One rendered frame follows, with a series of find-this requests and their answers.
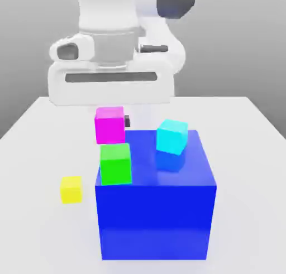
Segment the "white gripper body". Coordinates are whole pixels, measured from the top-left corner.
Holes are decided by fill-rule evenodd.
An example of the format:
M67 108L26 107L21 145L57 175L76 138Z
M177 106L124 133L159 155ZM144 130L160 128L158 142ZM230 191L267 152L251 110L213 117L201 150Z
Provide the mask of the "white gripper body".
M174 95L174 76L165 60L134 60L126 66L58 61L49 67L49 98L56 105L164 103Z

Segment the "small magenta cube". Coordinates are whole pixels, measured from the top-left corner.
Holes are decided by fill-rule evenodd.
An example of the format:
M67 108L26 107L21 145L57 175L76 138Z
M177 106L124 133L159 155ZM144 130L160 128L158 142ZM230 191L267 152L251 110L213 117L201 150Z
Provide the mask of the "small magenta cube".
M125 143L125 118L122 106L98 107L94 118L98 144Z

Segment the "small cyan cube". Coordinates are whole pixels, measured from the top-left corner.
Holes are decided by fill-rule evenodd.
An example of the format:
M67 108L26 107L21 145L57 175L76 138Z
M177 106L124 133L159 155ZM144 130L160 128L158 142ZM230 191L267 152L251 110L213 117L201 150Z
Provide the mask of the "small cyan cube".
M156 130L156 149L161 152L181 155L187 145L188 124L166 119Z

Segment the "small green cube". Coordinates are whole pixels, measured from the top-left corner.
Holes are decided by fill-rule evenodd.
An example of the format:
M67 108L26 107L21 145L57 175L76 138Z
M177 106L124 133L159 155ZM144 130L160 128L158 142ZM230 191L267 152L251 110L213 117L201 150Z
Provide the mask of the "small green cube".
M100 173L102 185L131 184L130 145L128 143L101 145Z

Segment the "small yellow cube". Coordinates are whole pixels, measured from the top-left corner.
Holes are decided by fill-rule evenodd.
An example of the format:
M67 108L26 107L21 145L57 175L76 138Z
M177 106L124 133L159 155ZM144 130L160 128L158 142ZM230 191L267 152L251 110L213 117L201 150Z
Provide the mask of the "small yellow cube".
M81 203L83 197L82 177L63 177L60 184L60 195L63 204Z

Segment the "large blue box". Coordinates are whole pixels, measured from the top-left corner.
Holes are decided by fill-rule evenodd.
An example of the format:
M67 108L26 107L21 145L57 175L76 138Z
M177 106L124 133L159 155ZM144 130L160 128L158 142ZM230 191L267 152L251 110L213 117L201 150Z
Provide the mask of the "large blue box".
M217 185L197 131L180 156L156 149L154 130L129 130L132 183L95 194L104 260L204 260Z

